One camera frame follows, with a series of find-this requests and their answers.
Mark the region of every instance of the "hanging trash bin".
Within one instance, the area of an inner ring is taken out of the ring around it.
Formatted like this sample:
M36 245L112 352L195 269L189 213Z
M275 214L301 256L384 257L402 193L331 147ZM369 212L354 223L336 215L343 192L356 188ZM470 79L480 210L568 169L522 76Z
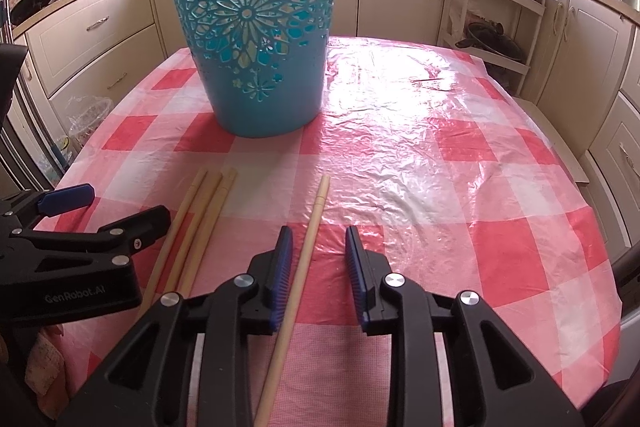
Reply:
M220 125L293 131L320 110L334 0L174 0Z

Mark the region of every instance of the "table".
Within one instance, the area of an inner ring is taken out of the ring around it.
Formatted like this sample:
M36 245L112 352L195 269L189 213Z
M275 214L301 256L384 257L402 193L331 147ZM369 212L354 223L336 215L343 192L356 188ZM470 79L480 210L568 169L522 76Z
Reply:
M273 426L385 424L390 342L356 324L346 225L428 291L479 291L581 406L607 380L622 306L593 211L542 133L480 59L456 50L331 38L325 84L322 113L303 129L234 137L213 117L190 52L176 52L118 104L62 180L91 183L92 206L42 228L94 231L155 204L175 212L201 165L233 166L199 295L273 248L284 224L299 253L329 172ZM143 287L159 247L134 257ZM73 392L135 315L65 325L58 347ZM251 339L254 403L272 345Z

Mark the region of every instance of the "checkered tablecloth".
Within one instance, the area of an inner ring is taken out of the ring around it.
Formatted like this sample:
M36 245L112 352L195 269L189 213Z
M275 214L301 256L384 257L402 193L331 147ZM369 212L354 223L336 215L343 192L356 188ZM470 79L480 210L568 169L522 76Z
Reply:
M94 204L42 228L91 232L155 204L175 212L200 166L233 166L238 179L194 284L199 295L273 248L284 224L298 253L328 172L273 426L385 424L390 343L356 325L346 225L428 291L479 291L583 404L617 354L621 304L594 214L540 131L481 60L458 51L333 38L325 84L322 113L304 128L239 138L216 123L189 51L178 51L118 104L65 175L61 187L91 183ZM143 287L159 247L134 257ZM73 392L135 315L65 325ZM272 344L251 341L254 400Z

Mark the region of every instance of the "wooden dowel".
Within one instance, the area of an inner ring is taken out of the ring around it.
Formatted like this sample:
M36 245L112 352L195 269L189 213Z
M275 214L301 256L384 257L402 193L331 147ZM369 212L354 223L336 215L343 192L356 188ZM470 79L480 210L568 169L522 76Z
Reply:
M269 364L269 370L264 380L258 409L255 413L254 427L267 427L269 419L271 418L271 410L273 410L273 404L276 400L278 384L280 383L280 377L284 370L287 350L289 349L289 343L293 335L293 326L296 322L296 315L298 314L298 307L300 306L300 299L302 298L302 290L305 287L306 273L311 263L311 254L313 253L316 243L316 235L318 235L318 227L320 226L326 195L329 192L329 179L329 176L324 174L320 180L316 200L314 201L313 210L311 211L311 219L309 220L308 227L306 227L305 240L302 244L302 250L300 251L298 268L293 277L284 318L280 326L280 331L278 332L276 345L273 348L271 363Z
M154 264L154 269L149 276L149 280L146 283L145 294L142 298L142 304L140 304L140 309L138 310L138 318L142 317L146 313L146 311L151 308L151 304L154 301L154 296L156 295L156 288L158 287L158 282L160 280L160 276L162 275L162 270L164 270L164 265L166 264L166 260L169 257L169 252L171 251L171 247L174 245L175 236L178 235L178 230L182 226L182 222L184 220L184 216L187 215L187 211L193 203L193 198L195 198L200 185L204 179L204 176L207 174L207 169L201 167L196 174L196 177L191 182L191 186L188 188L187 193L184 195L184 199L178 208L178 212L175 214L174 220L169 227L169 231L166 233L166 237L164 238L164 243L162 244L162 248L160 249L160 253L156 258L156 263Z
M222 174L220 174L220 172L209 172L204 179L202 190L200 191L198 198L196 198L193 203L193 219L191 219L189 228L184 234L184 239L180 244L180 250L178 250L178 253L175 255L174 265L171 267L171 272L169 273L169 277L166 280L164 291L162 293L175 292L178 285L178 279L180 279L180 273L182 273L182 267L184 266L184 260L187 258L187 253L191 248L193 238L198 230L202 218L204 217L207 205L213 197L216 188L218 188L221 178Z
M191 288L193 288L193 282L196 279L198 268L204 256L204 251L209 244L209 238L218 221L218 216L222 211L222 206L225 204L226 196L231 190L238 171L235 169L229 169L229 171L222 178L222 182L216 190L216 193L209 201L207 212L202 220L202 226L198 229L195 240L193 241L193 248L189 252L189 258L184 266L182 277L180 278L180 284L178 285L178 293L187 298L191 294Z

